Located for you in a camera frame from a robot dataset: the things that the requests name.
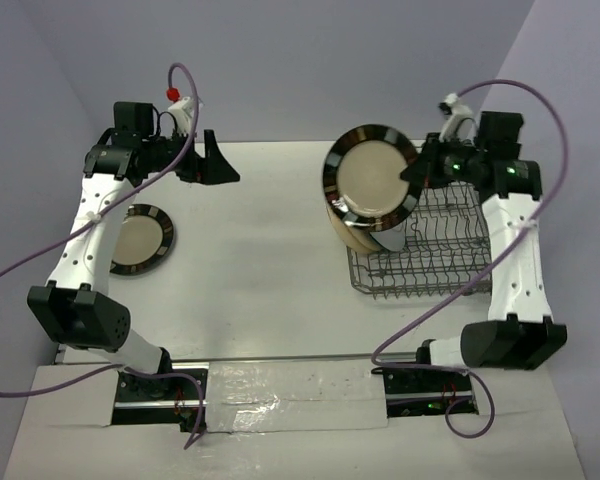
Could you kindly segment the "black rimmed cream plate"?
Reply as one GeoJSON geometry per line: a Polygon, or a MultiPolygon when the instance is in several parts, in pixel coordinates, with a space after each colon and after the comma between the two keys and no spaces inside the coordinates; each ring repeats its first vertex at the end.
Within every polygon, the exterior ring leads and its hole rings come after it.
{"type": "Polygon", "coordinates": [[[414,211],[422,187],[401,178],[418,157],[412,141],[394,127],[364,124],[341,135],[322,166],[329,210],[349,228],[382,232],[414,211]]]}

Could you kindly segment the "teal scalloped plate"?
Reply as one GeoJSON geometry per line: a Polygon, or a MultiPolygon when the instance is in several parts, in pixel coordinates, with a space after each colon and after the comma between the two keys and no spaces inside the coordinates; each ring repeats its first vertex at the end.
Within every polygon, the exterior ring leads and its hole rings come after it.
{"type": "Polygon", "coordinates": [[[391,252],[400,252],[406,245],[405,234],[406,222],[383,231],[372,231],[369,236],[384,250],[391,252]]]}

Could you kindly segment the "cream bird painted plate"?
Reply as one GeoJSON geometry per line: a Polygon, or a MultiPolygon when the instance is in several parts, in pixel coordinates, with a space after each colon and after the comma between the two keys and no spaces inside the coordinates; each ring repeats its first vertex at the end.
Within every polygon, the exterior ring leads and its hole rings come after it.
{"type": "Polygon", "coordinates": [[[371,254],[373,252],[378,252],[378,251],[380,251],[382,249],[382,247],[380,245],[378,245],[366,233],[358,231],[356,229],[349,228],[348,226],[346,226],[346,227],[349,229],[349,231],[356,237],[356,239],[358,240],[358,242],[361,244],[361,246],[358,248],[358,251],[354,251],[353,250],[354,252],[359,253],[359,254],[363,254],[363,255],[368,255],[368,254],[371,254]]]}

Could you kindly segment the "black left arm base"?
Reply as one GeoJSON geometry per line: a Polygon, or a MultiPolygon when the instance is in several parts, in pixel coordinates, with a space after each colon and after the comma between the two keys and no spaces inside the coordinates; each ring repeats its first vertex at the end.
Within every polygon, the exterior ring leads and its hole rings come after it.
{"type": "MultiPolygon", "coordinates": [[[[205,398],[208,368],[201,364],[175,364],[173,372],[189,375],[205,398]]],[[[146,380],[120,373],[111,417],[113,425],[177,425],[191,433],[200,410],[198,390],[185,378],[146,380]]]]}

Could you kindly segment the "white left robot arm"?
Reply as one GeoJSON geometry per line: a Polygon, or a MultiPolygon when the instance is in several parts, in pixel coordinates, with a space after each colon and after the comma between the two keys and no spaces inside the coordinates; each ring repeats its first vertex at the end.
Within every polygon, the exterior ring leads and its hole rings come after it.
{"type": "Polygon", "coordinates": [[[61,257],[46,283],[31,287],[27,295],[30,310],[51,340],[141,373],[140,387],[157,399],[168,396],[176,384],[168,353],[136,333],[129,309],[108,294],[128,208],[141,187],[168,173],[205,186],[240,179],[213,131],[205,131],[204,152],[196,152],[197,100],[184,97],[167,112],[175,131],[164,137],[154,128],[152,104],[115,103],[113,128],[85,156],[79,207],[61,257]]]}

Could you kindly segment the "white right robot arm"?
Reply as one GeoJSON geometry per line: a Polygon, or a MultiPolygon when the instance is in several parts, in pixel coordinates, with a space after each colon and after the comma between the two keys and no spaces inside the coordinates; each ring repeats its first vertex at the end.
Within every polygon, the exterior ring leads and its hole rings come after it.
{"type": "Polygon", "coordinates": [[[532,215],[543,199],[541,170],[519,157],[524,120],[519,113],[486,111],[476,136],[461,140],[465,108],[447,107],[439,133],[428,134],[415,164],[428,186],[452,181],[478,194],[488,231],[491,304],[486,319],[465,325],[459,336],[427,340],[417,351],[416,383],[427,391],[449,379],[449,368],[534,370],[567,340],[553,320],[542,275],[538,223],[532,215]]]}

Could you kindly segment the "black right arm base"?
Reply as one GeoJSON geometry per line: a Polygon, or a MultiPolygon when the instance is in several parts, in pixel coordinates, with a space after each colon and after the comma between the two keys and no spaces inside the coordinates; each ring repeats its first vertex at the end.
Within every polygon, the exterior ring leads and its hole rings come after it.
{"type": "Polygon", "coordinates": [[[391,369],[375,366],[385,392],[388,418],[477,414],[471,381],[460,373],[440,370],[391,369]]]}

